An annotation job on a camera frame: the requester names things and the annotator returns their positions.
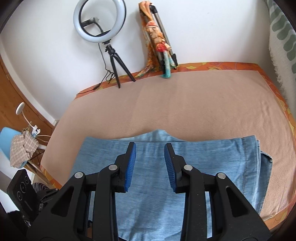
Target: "blue chair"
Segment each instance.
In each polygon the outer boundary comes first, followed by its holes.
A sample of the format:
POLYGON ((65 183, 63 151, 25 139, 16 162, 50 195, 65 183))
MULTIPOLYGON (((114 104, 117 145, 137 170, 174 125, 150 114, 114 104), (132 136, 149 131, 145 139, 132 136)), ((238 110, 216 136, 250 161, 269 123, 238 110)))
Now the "blue chair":
MULTIPOLYGON (((3 127, 0 132, 0 148, 2 149, 4 155, 10 160, 10 146, 11 141, 15 135, 21 134, 19 131, 14 129, 3 127)), ((26 165, 27 161, 24 161, 20 168, 23 168, 26 165)))

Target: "beige blanket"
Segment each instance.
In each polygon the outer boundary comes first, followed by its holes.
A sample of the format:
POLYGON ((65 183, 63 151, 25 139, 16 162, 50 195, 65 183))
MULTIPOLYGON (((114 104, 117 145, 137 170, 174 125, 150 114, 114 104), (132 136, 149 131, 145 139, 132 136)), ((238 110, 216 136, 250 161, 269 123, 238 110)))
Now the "beige blanket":
POLYGON ((56 127, 41 164, 62 185, 86 136, 131 137, 164 129, 187 141, 256 135, 273 157, 261 211, 283 210, 295 192, 293 135, 274 93, 257 71, 173 73, 124 83, 74 100, 56 127))

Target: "plaid cloth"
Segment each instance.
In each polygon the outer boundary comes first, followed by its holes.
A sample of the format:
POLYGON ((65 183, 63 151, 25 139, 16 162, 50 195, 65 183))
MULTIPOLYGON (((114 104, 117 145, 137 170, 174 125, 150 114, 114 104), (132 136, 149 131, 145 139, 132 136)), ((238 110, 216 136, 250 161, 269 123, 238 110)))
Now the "plaid cloth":
POLYGON ((28 132, 15 135, 10 146, 10 166, 20 168, 24 161, 32 158, 39 142, 28 132))

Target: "white desk lamp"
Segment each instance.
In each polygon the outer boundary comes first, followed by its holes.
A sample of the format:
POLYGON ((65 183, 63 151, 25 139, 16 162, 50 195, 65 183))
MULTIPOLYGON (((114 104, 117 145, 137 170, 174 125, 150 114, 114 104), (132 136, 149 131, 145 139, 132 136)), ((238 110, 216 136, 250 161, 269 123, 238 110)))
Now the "white desk lamp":
POLYGON ((30 127, 32 127, 32 136, 36 136, 40 133, 40 129, 38 129, 38 127, 35 125, 35 126, 32 126, 31 123, 28 121, 28 119, 25 117, 25 114, 23 112, 23 109, 25 107, 25 103, 22 102, 19 104, 19 106, 17 107, 17 110, 15 111, 15 113, 17 115, 19 115, 20 113, 23 115, 23 117, 25 118, 25 120, 28 122, 28 124, 30 125, 30 127))

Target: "blue rubber pad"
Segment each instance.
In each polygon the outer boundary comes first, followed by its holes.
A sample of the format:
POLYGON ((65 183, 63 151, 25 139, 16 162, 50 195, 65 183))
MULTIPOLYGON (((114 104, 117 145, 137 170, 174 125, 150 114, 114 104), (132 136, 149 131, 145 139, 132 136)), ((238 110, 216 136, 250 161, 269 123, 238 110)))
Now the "blue rubber pad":
POLYGON ((133 149, 131 151, 131 156, 128 162, 128 167, 126 168, 126 181, 124 183, 124 190, 127 192, 128 188, 131 186, 131 178, 133 176, 133 168, 135 166, 136 154, 137 154, 136 144, 133 145, 133 149))
POLYGON ((172 159, 170 157, 169 151, 167 146, 165 145, 165 164, 167 166, 168 170, 168 178, 170 179, 170 186, 173 189, 173 191, 176 191, 176 173, 175 169, 173 167, 172 159))

